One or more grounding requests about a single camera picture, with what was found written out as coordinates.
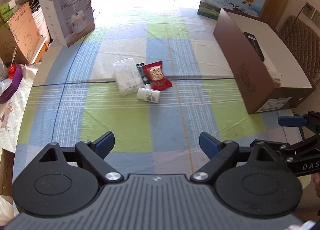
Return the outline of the person's hand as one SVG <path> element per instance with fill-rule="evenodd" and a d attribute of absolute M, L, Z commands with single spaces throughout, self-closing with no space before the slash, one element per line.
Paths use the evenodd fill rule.
<path fill-rule="evenodd" d="M 320 197 L 320 173 L 312 174 L 311 179 L 314 183 L 314 189 L 316 191 L 316 195 Z"/>

